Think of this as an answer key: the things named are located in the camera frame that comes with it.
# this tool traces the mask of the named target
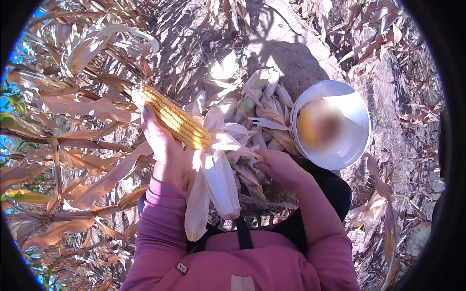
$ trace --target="yellow corn kernel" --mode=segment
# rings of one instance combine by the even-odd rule
[[[209,132],[159,92],[142,85],[137,94],[154,111],[157,121],[168,129],[174,138],[193,149],[210,146]]]

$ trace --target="person's left hand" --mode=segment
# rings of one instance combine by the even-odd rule
[[[142,110],[141,124],[157,161],[154,178],[181,188],[181,156],[183,154],[181,142],[173,138],[170,131],[158,123],[152,109],[146,106]]]

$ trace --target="cornfield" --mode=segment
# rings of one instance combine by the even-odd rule
[[[206,222],[231,230],[239,213],[262,229],[299,206],[253,167],[254,149],[300,156],[289,116],[307,88],[287,74],[287,60],[255,54],[255,41],[278,43],[262,15],[283,18],[295,43],[318,43],[326,57],[316,66],[370,108],[372,144],[341,173],[353,189],[346,228],[363,236],[353,253],[361,288],[387,290],[415,262],[407,242],[419,225],[430,228],[440,191],[428,184],[441,183],[443,101],[422,36],[397,1],[50,0],[18,40],[2,84],[10,110],[0,112],[2,210],[47,289],[117,290],[134,260],[136,205],[155,162],[140,126],[141,85],[212,137],[198,145],[185,129],[189,138],[179,138],[188,239]],[[375,100],[387,74],[394,96]]]

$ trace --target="black strap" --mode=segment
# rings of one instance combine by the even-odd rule
[[[251,239],[251,233],[247,228],[246,222],[242,216],[235,219],[236,228],[238,232],[238,242],[240,243],[240,250],[253,249],[253,240]],[[207,239],[211,236],[211,232],[206,232],[198,241],[197,245],[189,253],[197,253],[199,251],[206,250]]]
[[[236,228],[238,229],[238,241],[240,242],[240,250],[253,249],[253,240],[251,239],[251,233],[247,228],[246,222],[242,216],[235,219]]]

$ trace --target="sleeve cuff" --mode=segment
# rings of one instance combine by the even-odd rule
[[[181,208],[185,206],[186,193],[170,184],[151,177],[146,191],[148,202],[167,208]]]

